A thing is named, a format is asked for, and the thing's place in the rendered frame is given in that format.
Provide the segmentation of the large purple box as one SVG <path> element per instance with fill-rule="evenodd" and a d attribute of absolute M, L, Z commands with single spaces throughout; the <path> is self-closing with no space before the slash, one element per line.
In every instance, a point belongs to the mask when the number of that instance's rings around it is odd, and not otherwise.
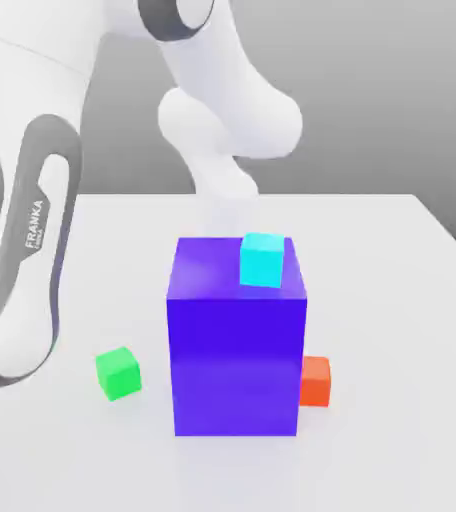
<path fill-rule="evenodd" d="M 279 288 L 239 283 L 238 238 L 181 238 L 166 296 L 178 436 L 297 432 L 307 293 L 292 239 Z"/>

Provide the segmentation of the small orange cube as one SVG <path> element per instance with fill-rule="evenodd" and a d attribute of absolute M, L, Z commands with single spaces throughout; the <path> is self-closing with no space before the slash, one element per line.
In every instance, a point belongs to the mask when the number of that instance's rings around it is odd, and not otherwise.
<path fill-rule="evenodd" d="M 301 374 L 300 405 L 328 407 L 331 394 L 331 367 L 328 358 L 305 356 Z"/>

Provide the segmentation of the small cyan cube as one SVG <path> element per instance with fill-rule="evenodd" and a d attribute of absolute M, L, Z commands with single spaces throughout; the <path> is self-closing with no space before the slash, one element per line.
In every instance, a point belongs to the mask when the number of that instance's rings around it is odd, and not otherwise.
<path fill-rule="evenodd" d="M 285 238 L 269 233 L 247 233 L 240 245 L 241 285 L 280 288 Z"/>

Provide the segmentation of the small green cube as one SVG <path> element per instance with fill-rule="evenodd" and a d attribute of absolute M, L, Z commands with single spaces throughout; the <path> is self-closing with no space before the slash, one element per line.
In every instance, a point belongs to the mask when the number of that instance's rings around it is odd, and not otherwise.
<path fill-rule="evenodd" d="M 109 401 L 142 390 L 140 366 L 127 347 L 120 347 L 95 358 L 97 378 Z"/>

